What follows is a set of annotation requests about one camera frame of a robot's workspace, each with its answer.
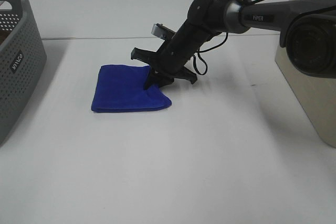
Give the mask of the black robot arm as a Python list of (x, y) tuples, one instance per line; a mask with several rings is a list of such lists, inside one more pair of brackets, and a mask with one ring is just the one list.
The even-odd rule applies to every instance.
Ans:
[(194, 0), (178, 31), (160, 24), (152, 33), (163, 39), (153, 52), (134, 48), (131, 58), (147, 63), (144, 83), (166, 86), (175, 79), (196, 82), (186, 63), (201, 46), (221, 33), (242, 34), (251, 28), (280, 32), (279, 44), (301, 73), (335, 77), (335, 0), (295, 0), (252, 4), (249, 0)]

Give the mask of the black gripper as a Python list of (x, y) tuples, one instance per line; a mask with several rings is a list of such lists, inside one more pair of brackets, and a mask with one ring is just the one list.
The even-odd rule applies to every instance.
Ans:
[(185, 64), (208, 41), (208, 30), (185, 21), (171, 40), (164, 40), (156, 52), (134, 48), (132, 60), (139, 60), (150, 66), (144, 82), (144, 89), (153, 84), (159, 88), (171, 85), (175, 79), (184, 79), (194, 84), (197, 75), (187, 69)]

